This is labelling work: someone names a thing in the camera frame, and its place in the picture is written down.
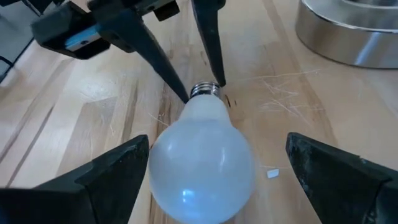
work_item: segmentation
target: butcher block countertop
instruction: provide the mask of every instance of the butcher block countertop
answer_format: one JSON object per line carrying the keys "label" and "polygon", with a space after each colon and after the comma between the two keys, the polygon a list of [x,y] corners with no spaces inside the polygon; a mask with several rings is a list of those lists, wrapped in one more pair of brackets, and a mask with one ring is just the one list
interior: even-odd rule
{"label": "butcher block countertop", "polygon": [[[176,16],[144,20],[190,90],[214,78],[191,2],[177,3]],[[295,34],[298,3],[227,0],[219,11],[223,101],[256,160],[256,189],[228,223],[320,223],[287,158],[289,132],[398,169],[398,71],[308,50]],[[33,42],[0,84],[0,185],[34,187],[139,134],[152,144],[182,108],[136,53],[111,47],[82,61]],[[271,169],[279,176],[268,179]],[[175,223],[151,196],[148,175],[129,223]]]}

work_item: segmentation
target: stainless steel bowl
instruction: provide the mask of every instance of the stainless steel bowl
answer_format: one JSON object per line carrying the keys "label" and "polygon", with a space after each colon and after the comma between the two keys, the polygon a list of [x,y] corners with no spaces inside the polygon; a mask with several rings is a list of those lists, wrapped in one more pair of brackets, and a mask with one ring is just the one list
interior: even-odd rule
{"label": "stainless steel bowl", "polygon": [[332,60],[398,68],[398,0],[300,0],[296,32]]}

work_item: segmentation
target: white debris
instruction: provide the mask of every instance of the white debris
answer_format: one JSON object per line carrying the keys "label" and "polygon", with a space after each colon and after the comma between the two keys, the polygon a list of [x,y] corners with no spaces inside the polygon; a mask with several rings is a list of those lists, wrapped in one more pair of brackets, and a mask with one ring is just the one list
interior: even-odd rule
{"label": "white debris", "polygon": [[274,178],[277,177],[279,175],[279,169],[274,169],[274,170],[269,170],[267,171],[267,176],[268,178]]}

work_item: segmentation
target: frosted glass bulb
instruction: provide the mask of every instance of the frosted glass bulb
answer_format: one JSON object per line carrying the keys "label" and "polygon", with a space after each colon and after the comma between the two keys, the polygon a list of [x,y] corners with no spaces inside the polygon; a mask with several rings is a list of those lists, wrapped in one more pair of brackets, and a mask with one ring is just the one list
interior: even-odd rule
{"label": "frosted glass bulb", "polygon": [[149,155],[150,186],[159,206],[183,223],[221,223],[254,189],[251,148],[216,96],[219,86],[194,87],[178,121]]}

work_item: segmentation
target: light bulb base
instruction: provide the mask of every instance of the light bulb base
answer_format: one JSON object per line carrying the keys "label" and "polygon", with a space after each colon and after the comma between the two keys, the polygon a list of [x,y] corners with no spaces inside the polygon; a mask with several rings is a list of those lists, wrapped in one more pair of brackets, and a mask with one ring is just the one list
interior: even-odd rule
{"label": "light bulb base", "polygon": [[221,87],[213,82],[200,82],[192,87],[190,98],[199,95],[213,95],[221,98]]}

